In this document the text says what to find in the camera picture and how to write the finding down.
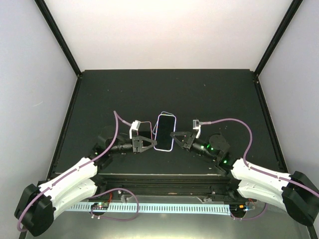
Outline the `light blue phone case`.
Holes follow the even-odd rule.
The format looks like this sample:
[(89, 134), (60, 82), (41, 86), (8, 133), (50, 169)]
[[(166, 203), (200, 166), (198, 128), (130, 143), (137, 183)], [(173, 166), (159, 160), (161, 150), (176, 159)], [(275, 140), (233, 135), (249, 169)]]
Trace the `light blue phone case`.
[[(166, 112), (166, 111), (162, 111), (160, 114), (161, 114), (161, 115), (174, 116), (174, 114), (169, 113), (169, 112)], [(152, 130), (152, 134), (153, 134), (153, 135), (156, 134), (157, 126), (158, 126), (158, 121), (156, 121), (155, 126), (153, 127), (153, 130)]]

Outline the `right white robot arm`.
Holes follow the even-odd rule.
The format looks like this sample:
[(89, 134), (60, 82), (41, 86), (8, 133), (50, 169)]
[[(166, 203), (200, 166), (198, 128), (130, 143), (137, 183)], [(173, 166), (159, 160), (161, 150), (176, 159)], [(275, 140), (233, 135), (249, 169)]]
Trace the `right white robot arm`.
[(230, 145), (219, 133), (207, 142), (192, 132), (171, 132), (170, 136), (182, 149), (213, 161), (222, 176), (239, 181), (227, 187), (229, 199), (256, 199), (284, 210), (304, 226), (314, 224), (319, 214), (319, 190), (304, 173), (276, 172), (234, 158), (229, 154)]

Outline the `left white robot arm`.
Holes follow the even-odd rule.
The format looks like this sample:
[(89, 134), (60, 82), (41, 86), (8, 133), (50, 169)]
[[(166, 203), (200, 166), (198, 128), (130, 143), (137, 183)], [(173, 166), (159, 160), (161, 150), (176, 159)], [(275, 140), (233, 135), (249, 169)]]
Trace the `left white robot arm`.
[(107, 193), (98, 172), (105, 169), (114, 154), (142, 153), (157, 145), (151, 134), (137, 130), (112, 137), (118, 129), (105, 127), (90, 154), (50, 181), (38, 186), (30, 184), (23, 190), (14, 216), (18, 230), (37, 237), (50, 228), (65, 210), (87, 198), (101, 199)]

